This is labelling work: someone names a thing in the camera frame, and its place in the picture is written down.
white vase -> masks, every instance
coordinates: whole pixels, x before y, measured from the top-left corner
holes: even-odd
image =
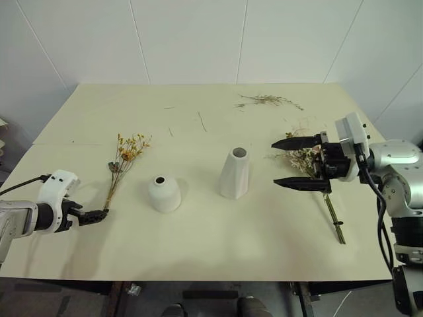
[[[150,203],[161,213],[170,213],[180,205],[178,183],[170,176],[156,176],[148,185]]]
[[[249,189],[249,156],[242,147],[229,152],[219,179],[222,196],[238,199]]]

beige table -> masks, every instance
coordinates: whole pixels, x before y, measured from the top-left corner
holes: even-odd
[[[239,95],[271,94],[299,104],[247,104]],[[358,180],[332,182],[346,245],[338,243],[320,193],[272,183],[298,175],[270,144],[285,132],[328,131],[358,112],[372,141],[382,137],[338,85],[80,85],[5,184],[62,168],[82,184],[72,199],[86,210],[104,203],[118,133],[152,134],[101,223],[13,241],[1,275],[83,280],[340,281],[388,279],[376,238],[375,196]],[[250,153],[249,192],[221,197],[216,182],[229,150]],[[148,204],[157,174],[178,178],[182,205],[168,215]],[[40,184],[3,199],[36,199]]]

vase opening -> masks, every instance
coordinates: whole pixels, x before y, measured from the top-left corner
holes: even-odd
[[[234,157],[244,157],[247,155],[247,151],[242,147],[237,147],[236,149],[232,150],[232,154]]]
[[[165,182],[165,179],[163,177],[160,176],[160,177],[156,178],[156,183],[157,184],[162,184],[164,182]]]

floor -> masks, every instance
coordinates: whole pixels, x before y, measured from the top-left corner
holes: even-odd
[[[125,317],[160,317],[167,305],[181,302],[189,317],[234,317],[236,300],[183,299],[183,291],[237,291],[239,296],[254,295],[274,317],[301,317],[298,298],[287,283],[276,282],[146,282],[138,297],[130,297]],[[0,278],[2,317],[101,317],[107,297],[39,283],[27,279]],[[396,317],[390,284],[355,291],[322,295],[313,303],[316,317]]]

white ceramic vase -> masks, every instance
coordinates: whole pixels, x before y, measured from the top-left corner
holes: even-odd
[[[170,176],[156,176],[148,185],[150,203],[161,213],[170,213],[180,205],[178,183]]]
[[[249,189],[249,156],[245,149],[237,147],[229,152],[219,179],[222,196],[238,199]]]

